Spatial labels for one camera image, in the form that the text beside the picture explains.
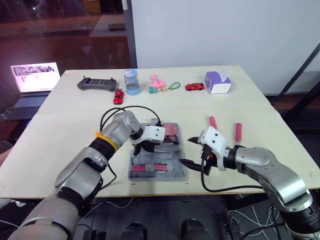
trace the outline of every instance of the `laptop keyboard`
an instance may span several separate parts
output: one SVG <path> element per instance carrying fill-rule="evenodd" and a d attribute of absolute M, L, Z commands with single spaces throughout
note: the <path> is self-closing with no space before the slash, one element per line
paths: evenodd
<path fill-rule="evenodd" d="M 25 108 L 25 107 L 40 107 L 47 96 L 33 96 L 33 97 L 23 97 L 15 104 L 15 108 Z"/>

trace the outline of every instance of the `tissue box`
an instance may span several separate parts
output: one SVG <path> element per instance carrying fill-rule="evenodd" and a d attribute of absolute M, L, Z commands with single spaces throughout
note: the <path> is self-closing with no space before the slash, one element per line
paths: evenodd
<path fill-rule="evenodd" d="M 229 78 L 217 71 L 208 71 L 204 83 L 211 94 L 226 94 L 231 87 Z"/>

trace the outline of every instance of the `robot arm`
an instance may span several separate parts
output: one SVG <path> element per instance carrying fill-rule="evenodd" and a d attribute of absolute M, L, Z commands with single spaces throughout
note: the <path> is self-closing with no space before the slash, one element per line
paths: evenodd
<path fill-rule="evenodd" d="M 90 203 L 101 189 L 101 172 L 114 153 L 128 139 L 135 148 L 143 143 L 142 147 L 152 152 L 154 144 L 164 138 L 163 127 L 141 127 L 131 111 L 114 115 L 112 122 L 96 134 L 96 139 L 62 170 L 52 195 L 34 208 L 9 239 L 71 240 L 79 208 Z"/>
<path fill-rule="evenodd" d="M 229 148 L 227 140 L 214 127 L 204 130 L 190 142 L 203 147 L 202 164 L 181 159 L 196 171 L 209 175 L 211 167 L 237 169 L 260 183 L 274 206 L 280 211 L 288 232 L 297 240 L 320 240 L 320 211 L 304 181 L 275 155 L 262 147 Z"/>

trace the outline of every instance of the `red toy car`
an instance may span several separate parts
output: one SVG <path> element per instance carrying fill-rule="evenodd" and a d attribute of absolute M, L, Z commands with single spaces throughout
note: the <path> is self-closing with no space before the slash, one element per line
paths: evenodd
<path fill-rule="evenodd" d="M 122 104 L 124 98 L 124 92 L 121 89 L 116 89 L 114 93 L 113 104 Z"/>
<path fill-rule="evenodd" d="M 196 82 L 192 84 L 188 84 L 185 86 L 185 90 L 187 91 L 194 91 L 194 90 L 202 90 L 205 89 L 205 86 L 202 82 Z"/>

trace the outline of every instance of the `black game controller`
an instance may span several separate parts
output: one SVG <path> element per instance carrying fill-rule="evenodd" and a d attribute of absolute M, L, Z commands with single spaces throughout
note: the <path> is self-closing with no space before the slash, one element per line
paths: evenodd
<path fill-rule="evenodd" d="M 83 79 L 77 84 L 81 90 L 86 89 L 104 89 L 114 92 L 117 87 L 117 81 L 112 77 L 110 79 L 93 79 L 83 76 Z"/>

